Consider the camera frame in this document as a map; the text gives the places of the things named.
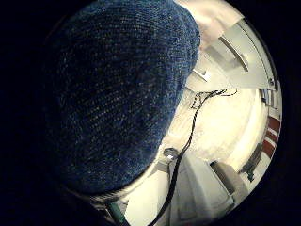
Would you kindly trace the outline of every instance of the floor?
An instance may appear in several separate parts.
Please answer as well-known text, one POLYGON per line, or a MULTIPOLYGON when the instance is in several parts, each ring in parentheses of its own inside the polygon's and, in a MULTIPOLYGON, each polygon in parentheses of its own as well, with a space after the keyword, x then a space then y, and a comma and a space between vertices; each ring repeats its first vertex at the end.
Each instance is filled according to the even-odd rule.
MULTIPOLYGON (((181 150, 189 138, 195 114, 190 108, 194 97, 195 94, 188 89, 184 92, 160 152, 170 147, 181 150)), ((267 115, 268 109, 257 89, 238 89, 230 97, 213 97, 198 113, 188 152, 207 161, 227 163, 238 171, 261 141, 267 115)))

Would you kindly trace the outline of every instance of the knit hat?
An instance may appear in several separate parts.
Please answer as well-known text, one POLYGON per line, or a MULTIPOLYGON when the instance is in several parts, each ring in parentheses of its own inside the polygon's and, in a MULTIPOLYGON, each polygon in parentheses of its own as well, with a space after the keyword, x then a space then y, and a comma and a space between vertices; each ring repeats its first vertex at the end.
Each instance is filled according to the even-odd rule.
POLYGON ((83 194, 127 186, 150 165, 199 47, 172 0, 99 0, 49 38, 42 66, 49 171, 83 194))

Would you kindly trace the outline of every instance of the blue knit beanie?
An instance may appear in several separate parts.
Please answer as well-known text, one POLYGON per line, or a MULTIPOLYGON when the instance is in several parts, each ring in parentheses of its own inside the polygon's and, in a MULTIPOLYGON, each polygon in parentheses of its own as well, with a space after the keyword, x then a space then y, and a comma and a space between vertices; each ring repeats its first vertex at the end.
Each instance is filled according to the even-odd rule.
POLYGON ((156 156, 199 47, 172 0, 99 0, 48 40, 42 67, 45 155, 84 194, 127 186, 156 156))

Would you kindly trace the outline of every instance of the wire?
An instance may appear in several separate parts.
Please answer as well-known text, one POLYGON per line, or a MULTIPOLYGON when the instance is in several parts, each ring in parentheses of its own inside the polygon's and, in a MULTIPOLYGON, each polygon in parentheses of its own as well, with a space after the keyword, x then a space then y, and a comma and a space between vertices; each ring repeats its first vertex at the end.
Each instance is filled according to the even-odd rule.
POLYGON ((196 94, 195 101, 194 101, 194 103, 192 105, 192 108, 196 109, 196 113, 195 113, 194 118, 193 118, 193 123, 192 123, 192 128, 191 128, 190 136, 189 136, 186 144, 182 148, 182 151, 178 155, 176 166, 175 166, 175 169, 173 170, 173 173, 172 173, 172 179, 171 179, 170 187, 169 187, 169 190, 168 190, 168 193, 167 193, 167 196, 166 196, 166 200, 165 200, 163 206, 161 207, 159 213, 157 214, 156 218, 148 226, 153 226, 161 218, 161 216, 164 214, 164 212, 167 210, 168 206, 171 203, 171 200, 172 200, 175 188, 176 188, 176 184, 177 184, 177 177, 178 177, 179 166, 180 166, 180 163, 181 163, 183 155, 185 154, 185 152, 187 151, 187 149, 191 145, 191 141, 192 141, 192 137, 194 135, 194 131, 195 131, 195 127, 196 127, 196 121, 197 121, 197 116, 198 116, 199 110, 201 109, 201 107, 203 106, 203 104, 208 99, 213 98, 214 96, 217 96, 217 95, 219 95, 219 96, 229 96, 229 95, 222 95, 225 92, 227 92, 227 90, 226 89, 222 89, 222 90, 215 90, 215 91, 212 91, 212 92, 199 92, 199 93, 196 94), (204 93, 209 93, 209 94, 202 101, 201 100, 201 95, 204 94, 204 93), (199 104, 198 107, 194 107, 194 105, 195 105, 195 103, 197 101, 197 98, 199 98, 200 104, 199 104))
POLYGON ((236 91, 235 91, 234 93, 232 93, 232 94, 221 95, 221 96, 233 96, 233 95, 235 95, 236 93, 237 93, 237 89, 236 89, 236 91))

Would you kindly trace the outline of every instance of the black cable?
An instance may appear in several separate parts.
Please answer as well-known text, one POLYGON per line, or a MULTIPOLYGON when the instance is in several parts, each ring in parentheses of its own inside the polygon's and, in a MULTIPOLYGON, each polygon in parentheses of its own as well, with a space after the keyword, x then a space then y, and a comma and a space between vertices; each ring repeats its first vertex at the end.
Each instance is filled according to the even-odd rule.
POLYGON ((235 95, 236 93, 237 93, 237 89, 236 89, 236 91, 235 91, 234 93, 232 93, 232 94, 221 95, 221 96, 233 96, 233 95, 235 95))
POLYGON ((183 155, 185 154, 185 152, 187 151, 187 149, 191 145, 191 141, 192 141, 192 137, 193 137, 193 134, 194 134, 195 127, 196 127, 196 121, 197 121, 197 116, 198 116, 199 110, 201 109, 203 104, 208 99, 210 99, 210 98, 212 98, 216 95, 222 95, 226 91, 227 91, 226 89, 222 89, 222 90, 215 90, 215 91, 212 91, 212 92, 199 92, 199 93, 196 94, 196 98, 195 98, 195 101, 194 101, 192 107, 194 107, 194 104, 196 103, 197 97, 199 97, 200 104, 199 104, 199 106, 196 110, 196 113, 194 115, 194 118, 193 118, 193 123, 192 123, 190 136, 189 136, 185 146, 182 148, 182 151, 178 155, 176 166, 175 166, 175 169, 173 170, 173 173, 172 173, 172 179, 171 179, 170 187, 169 187, 169 190, 168 190, 168 193, 167 193, 167 196, 166 196, 166 200, 165 200, 163 206, 161 207, 159 213, 157 214, 156 218, 148 226, 153 226, 161 218, 161 216, 164 214, 164 212, 167 210, 168 206, 171 203, 171 200, 172 200, 175 188, 176 188, 176 184, 177 184, 179 166, 180 166, 183 155), (203 101, 201 101, 201 94, 203 94, 203 93, 209 93, 209 94, 204 98, 203 101))

